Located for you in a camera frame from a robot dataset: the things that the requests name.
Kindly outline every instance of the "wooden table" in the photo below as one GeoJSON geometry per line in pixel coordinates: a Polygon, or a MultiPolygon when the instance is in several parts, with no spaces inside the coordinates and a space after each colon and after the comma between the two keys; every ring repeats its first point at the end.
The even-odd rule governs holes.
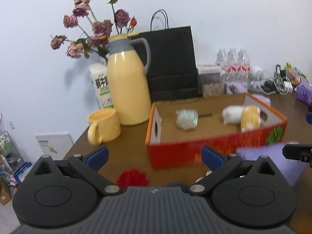
{"type": "MultiPolygon", "coordinates": [[[[301,144],[312,144],[312,125],[305,116],[308,107],[295,99],[294,94],[271,95],[271,105],[288,118],[288,125],[284,135],[284,142],[298,141],[301,144]]],[[[182,168],[153,170],[149,155],[144,145],[147,122],[136,126],[122,126],[121,135],[114,141],[106,143],[109,148],[109,160],[99,170],[102,176],[116,182],[121,172],[129,168],[137,168],[146,172],[151,181],[150,186],[163,186],[174,182],[193,184],[195,180],[204,176],[208,168],[202,165],[182,168]]],[[[95,147],[87,140],[87,131],[80,136],[74,146],[65,156],[67,159],[73,154],[86,155],[95,147]]],[[[312,233],[312,169],[308,168],[294,187],[298,205],[290,226],[299,233],[312,233]]]]}

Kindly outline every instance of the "purple package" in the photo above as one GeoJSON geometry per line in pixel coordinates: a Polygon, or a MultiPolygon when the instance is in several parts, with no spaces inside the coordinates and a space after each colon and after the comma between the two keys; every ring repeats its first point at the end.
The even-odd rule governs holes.
{"type": "Polygon", "coordinates": [[[312,87],[305,78],[301,77],[301,84],[297,86],[296,91],[297,99],[312,105],[312,87]]]}
{"type": "Polygon", "coordinates": [[[268,97],[259,95],[259,94],[252,94],[255,98],[259,99],[260,101],[266,103],[267,105],[271,105],[271,100],[268,97]]]}
{"type": "Polygon", "coordinates": [[[247,93],[247,83],[230,82],[226,83],[227,94],[247,93]]]}

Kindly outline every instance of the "wall outlet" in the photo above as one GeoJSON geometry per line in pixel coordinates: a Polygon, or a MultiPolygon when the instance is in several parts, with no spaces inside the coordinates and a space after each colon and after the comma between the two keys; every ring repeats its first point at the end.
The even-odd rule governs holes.
{"type": "Polygon", "coordinates": [[[15,129],[15,126],[14,126],[14,124],[13,124],[13,121],[9,121],[9,125],[10,125],[11,129],[15,129]]]}

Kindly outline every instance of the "red pom pom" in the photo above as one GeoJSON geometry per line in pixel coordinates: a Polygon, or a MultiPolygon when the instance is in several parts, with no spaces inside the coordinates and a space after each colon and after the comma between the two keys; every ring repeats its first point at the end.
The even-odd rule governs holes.
{"type": "Polygon", "coordinates": [[[146,178],[146,173],[138,169],[130,169],[123,171],[116,183],[124,190],[127,186],[145,187],[149,180],[146,178]]]}

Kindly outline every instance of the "cardboard box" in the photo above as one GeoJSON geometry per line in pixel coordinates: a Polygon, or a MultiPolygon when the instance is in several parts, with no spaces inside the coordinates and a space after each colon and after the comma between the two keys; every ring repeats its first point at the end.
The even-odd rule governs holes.
{"type": "Polygon", "coordinates": [[[227,155],[240,147],[255,147],[282,141],[287,118],[250,94],[221,95],[179,101],[159,101],[152,105],[145,144],[153,168],[201,163],[200,150],[210,145],[227,155]],[[260,129],[241,133],[240,125],[224,125],[222,110],[229,105],[256,105],[264,123],[260,129]],[[176,111],[195,109],[199,118],[195,130],[176,127],[176,111]]]}
{"type": "Polygon", "coordinates": [[[10,188],[4,181],[3,177],[0,177],[0,203],[2,205],[7,204],[12,199],[10,188]]]}

